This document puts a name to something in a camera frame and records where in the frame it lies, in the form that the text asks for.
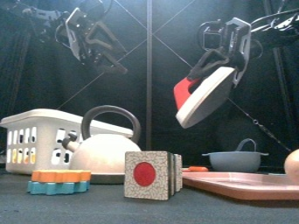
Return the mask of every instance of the pot handle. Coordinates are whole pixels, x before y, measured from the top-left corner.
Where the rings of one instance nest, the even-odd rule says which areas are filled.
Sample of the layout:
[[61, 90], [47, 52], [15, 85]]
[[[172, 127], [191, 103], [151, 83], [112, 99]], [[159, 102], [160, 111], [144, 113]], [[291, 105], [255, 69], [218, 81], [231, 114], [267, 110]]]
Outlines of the pot handle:
[[140, 122], [138, 121], [138, 119], [134, 116], [134, 114], [131, 114], [126, 109], [123, 109], [120, 107], [116, 107], [116, 106], [109, 106], [109, 105], [97, 106], [97, 107], [92, 108], [87, 112], [87, 114], [83, 116], [81, 124], [80, 124], [80, 131], [81, 131], [83, 140], [89, 138], [89, 124], [91, 124], [92, 119], [97, 115], [108, 113], [108, 112], [120, 114], [134, 124], [134, 135], [131, 137], [131, 140], [132, 140], [132, 142], [138, 143], [139, 137], [140, 137], [140, 133], [142, 133]]
[[251, 139], [251, 138], [246, 138], [244, 140], [240, 141], [239, 145], [238, 145], [238, 148], [235, 151], [240, 151], [244, 144], [251, 142], [254, 145], [255, 145], [255, 151], [258, 151], [258, 145], [256, 145], [256, 142]]

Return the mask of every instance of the black curtain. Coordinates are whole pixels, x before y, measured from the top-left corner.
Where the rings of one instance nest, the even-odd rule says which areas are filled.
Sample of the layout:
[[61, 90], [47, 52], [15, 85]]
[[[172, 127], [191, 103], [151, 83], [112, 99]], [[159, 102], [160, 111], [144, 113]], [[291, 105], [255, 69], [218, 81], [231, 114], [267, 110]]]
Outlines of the black curtain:
[[[35, 1], [41, 9], [59, 11], [71, 11], [80, 2]], [[9, 68], [16, 69], [19, 73], [12, 70], [1, 73], [4, 86], [0, 90], [4, 98], [0, 102], [1, 118], [40, 108], [60, 109], [83, 116], [87, 110], [97, 105], [116, 105], [128, 109], [140, 120], [143, 135], [139, 144], [144, 149], [146, 125], [148, 125], [147, 102], [151, 101], [151, 150], [182, 154], [186, 165], [208, 165], [210, 161], [202, 157], [202, 153], [231, 151], [242, 139], [251, 137], [258, 142], [258, 150], [270, 153], [268, 158], [263, 159], [263, 165], [282, 167], [288, 151], [230, 101], [190, 129], [183, 129], [175, 119], [178, 109], [174, 102], [174, 86], [187, 76], [204, 54], [196, 40], [200, 24], [218, 19], [227, 22], [232, 18], [252, 22], [267, 14], [264, 2], [260, 0], [154, 0], [152, 3], [152, 49], [147, 49], [146, 0], [115, 1], [104, 19], [104, 23], [128, 52], [124, 58], [116, 56], [128, 69], [126, 75], [92, 73], [75, 59], [68, 48], [55, 41], [41, 43], [33, 35], [27, 49], [29, 35], [25, 34], [25, 29], [15, 35], [15, 30], [24, 26], [19, 25], [19, 20], [11, 21], [7, 25], [7, 20], [12, 17], [1, 13], [1, 26], [8, 26], [0, 34], [0, 39], [4, 40], [0, 45], [7, 51], [7, 55], [1, 54], [4, 57], [0, 60], [1, 71], [7, 66], [5, 58], [12, 58], [13, 52], [15, 63], [24, 61], [23, 69], [20, 69], [21, 64], [17, 64], [19, 68]], [[274, 0], [270, 3], [275, 11], [279, 1]], [[268, 51], [259, 59], [250, 61], [247, 72], [230, 96], [290, 149], [298, 146], [298, 132], [290, 129], [290, 111], [294, 116], [291, 121], [294, 126], [299, 111], [296, 50], [298, 44], [284, 48], [286, 86], [282, 87], [274, 52]], [[150, 74], [147, 51], [152, 51], [154, 55]], [[25, 55], [25, 59], [19, 57], [20, 53]], [[154, 84], [151, 99], [147, 98], [148, 77]], [[130, 126], [127, 121], [112, 115], [103, 115], [99, 120]]]

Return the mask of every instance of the orange object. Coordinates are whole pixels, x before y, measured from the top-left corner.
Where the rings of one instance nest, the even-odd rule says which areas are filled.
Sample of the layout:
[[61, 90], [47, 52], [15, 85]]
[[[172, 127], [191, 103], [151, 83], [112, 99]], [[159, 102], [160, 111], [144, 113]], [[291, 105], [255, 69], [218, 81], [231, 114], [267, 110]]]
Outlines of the orange object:
[[91, 171], [83, 170], [37, 170], [32, 172], [32, 181], [43, 183], [77, 183], [89, 181]]
[[238, 200], [299, 200], [299, 185], [284, 174], [186, 172], [182, 182]]
[[191, 172], [208, 172], [208, 168], [204, 166], [190, 166]]

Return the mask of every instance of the pink tray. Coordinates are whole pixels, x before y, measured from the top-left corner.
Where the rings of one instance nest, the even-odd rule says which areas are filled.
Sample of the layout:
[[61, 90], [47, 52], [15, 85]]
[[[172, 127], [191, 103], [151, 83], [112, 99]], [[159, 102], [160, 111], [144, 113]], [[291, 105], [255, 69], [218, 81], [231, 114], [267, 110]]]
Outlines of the pink tray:
[[239, 200], [299, 200], [299, 185], [294, 185], [286, 175], [184, 172], [182, 182]]

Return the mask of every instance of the red circle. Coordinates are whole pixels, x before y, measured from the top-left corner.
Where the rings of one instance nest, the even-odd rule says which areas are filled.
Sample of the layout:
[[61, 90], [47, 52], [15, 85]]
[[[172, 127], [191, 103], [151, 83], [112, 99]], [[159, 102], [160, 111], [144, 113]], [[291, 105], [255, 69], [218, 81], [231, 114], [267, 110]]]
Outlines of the red circle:
[[155, 182], [155, 168], [143, 162], [135, 166], [134, 176], [135, 182], [140, 186], [150, 186]]

